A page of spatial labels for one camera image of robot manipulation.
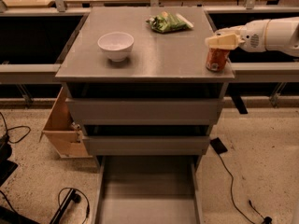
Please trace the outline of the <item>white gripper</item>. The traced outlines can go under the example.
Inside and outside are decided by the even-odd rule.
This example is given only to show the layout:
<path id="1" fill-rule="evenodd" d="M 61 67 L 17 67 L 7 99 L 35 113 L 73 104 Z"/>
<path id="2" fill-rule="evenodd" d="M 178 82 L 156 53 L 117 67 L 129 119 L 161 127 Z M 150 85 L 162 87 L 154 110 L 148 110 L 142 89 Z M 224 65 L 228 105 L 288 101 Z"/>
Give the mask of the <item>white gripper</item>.
<path id="1" fill-rule="evenodd" d="M 210 49 L 234 50 L 238 46 L 246 52 L 265 52 L 265 33 L 269 20 L 257 20 L 217 30 L 205 39 Z"/>

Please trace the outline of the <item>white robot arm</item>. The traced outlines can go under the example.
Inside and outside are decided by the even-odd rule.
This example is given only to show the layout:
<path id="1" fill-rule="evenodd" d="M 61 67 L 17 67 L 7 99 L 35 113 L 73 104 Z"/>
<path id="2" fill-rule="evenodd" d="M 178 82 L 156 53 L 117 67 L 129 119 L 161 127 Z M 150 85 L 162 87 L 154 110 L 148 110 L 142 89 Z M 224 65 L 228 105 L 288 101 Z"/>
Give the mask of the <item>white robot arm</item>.
<path id="1" fill-rule="evenodd" d="M 257 20 L 245 25 L 219 29 L 205 42 L 210 49 L 280 51 L 298 57 L 299 17 Z"/>

